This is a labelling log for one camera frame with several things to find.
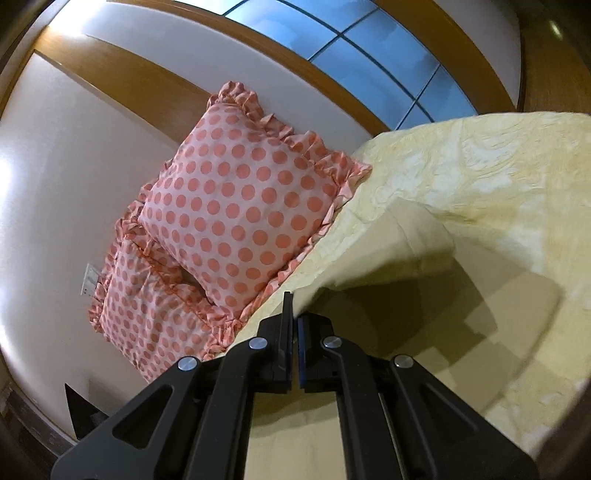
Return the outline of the black triangular object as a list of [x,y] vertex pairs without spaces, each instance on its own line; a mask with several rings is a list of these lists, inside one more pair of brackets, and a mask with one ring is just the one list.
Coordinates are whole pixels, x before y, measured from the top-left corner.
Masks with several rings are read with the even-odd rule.
[[64,385],[64,390],[75,438],[80,441],[106,421],[109,416],[68,384]]

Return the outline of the pink polka dot lower pillow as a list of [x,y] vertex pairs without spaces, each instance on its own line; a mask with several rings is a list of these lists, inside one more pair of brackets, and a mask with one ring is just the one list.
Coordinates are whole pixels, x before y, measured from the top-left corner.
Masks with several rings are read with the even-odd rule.
[[140,225],[152,186],[144,184],[115,222],[89,309],[94,330],[148,383],[183,356],[214,359],[245,326],[209,302]]

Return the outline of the pink polka dot pillow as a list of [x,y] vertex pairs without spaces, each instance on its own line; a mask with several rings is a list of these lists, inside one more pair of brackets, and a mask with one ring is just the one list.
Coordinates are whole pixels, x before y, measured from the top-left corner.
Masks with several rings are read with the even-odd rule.
[[144,184],[115,222],[89,309],[94,330],[148,383],[183,356],[214,359],[245,326],[209,302],[140,225],[152,186]]
[[228,82],[151,188],[139,222],[216,309],[238,318],[290,276],[370,170]]

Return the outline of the pink polka dot upper pillow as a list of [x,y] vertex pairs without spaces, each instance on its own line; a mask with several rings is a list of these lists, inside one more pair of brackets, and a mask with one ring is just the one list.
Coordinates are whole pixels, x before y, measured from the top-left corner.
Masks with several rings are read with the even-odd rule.
[[370,170],[228,82],[151,188],[139,222],[216,309],[238,318],[290,276]]

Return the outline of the cream yellow bedspread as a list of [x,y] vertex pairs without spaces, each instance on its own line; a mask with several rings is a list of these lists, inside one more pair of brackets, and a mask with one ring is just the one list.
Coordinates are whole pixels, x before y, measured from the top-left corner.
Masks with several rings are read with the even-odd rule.
[[356,159],[372,173],[329,232],[358,233],[404,199],[451,233],[453,263],[324,290],[305,310],[372,355],[414,356],[533,455],[543,478],[588,478],[589,116],[452,120],[381,134]]

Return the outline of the blue glass window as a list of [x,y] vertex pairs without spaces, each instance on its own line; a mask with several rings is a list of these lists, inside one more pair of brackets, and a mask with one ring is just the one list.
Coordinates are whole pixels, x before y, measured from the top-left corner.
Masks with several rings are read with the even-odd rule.
[[186,0],[311,62],[392,130],[477,111],[436,56],[373,1]]

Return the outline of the white wall switch plate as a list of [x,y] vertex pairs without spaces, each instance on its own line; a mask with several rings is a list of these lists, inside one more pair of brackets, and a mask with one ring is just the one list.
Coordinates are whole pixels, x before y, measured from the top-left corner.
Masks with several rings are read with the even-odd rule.
[[99,279],[100,271],[92,264],[87,263],[82,280],[80,295],[92,297],[95,293]]

